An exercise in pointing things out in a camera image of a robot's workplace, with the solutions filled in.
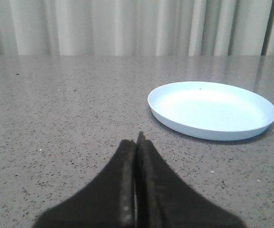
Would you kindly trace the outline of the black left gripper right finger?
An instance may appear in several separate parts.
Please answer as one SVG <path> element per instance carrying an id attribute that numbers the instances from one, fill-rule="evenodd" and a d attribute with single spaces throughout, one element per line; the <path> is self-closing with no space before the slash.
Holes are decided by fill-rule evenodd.
<path id="1" fill-rule="evenodd" d="M 239 217 L 186 184 L 143 132 L 137 139 L 135 183 L 139 228 L 245 227 Z"/>

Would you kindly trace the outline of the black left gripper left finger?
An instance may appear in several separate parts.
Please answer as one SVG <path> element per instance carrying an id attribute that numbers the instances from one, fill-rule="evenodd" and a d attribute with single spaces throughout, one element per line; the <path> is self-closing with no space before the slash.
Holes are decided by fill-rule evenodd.
<path id="1" fill-rule="evenodd" d="M 133 228 L 136 143 L 122 140 L 101 172 L 83 189 L 43 212 L 35 228 Z"/>

